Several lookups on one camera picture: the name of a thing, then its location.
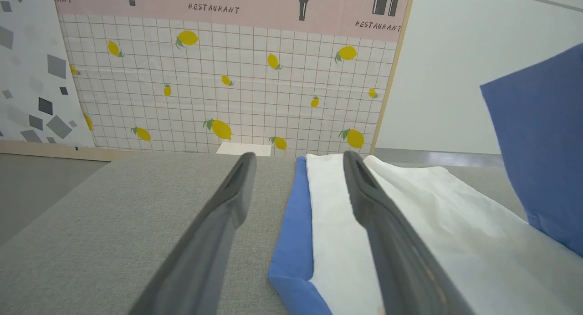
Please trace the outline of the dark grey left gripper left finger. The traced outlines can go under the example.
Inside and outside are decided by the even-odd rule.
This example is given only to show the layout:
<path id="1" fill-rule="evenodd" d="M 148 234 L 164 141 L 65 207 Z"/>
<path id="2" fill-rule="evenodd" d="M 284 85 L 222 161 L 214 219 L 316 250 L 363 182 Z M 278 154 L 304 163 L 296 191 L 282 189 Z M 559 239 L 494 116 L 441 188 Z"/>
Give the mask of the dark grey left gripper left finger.
<path id="1" fill-rule="evenodd" d="M 236 230 L 248 215 L 256 154 L 244 153 L 140 294 L 130 315 L 214 315 Z"/>

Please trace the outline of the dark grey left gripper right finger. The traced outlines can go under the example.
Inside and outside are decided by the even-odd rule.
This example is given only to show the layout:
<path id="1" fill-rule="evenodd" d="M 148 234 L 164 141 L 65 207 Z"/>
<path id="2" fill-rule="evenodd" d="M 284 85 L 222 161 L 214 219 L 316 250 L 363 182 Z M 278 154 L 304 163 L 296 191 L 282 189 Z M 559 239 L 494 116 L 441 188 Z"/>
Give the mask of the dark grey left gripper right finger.
<path id="1" fill-rule="evenodd" d="M 392 315 L 472 315 L 467 300 L 362 157 L 346 151 L 343 169 L 353 214 L 370 242 L 385 309 Z"/>

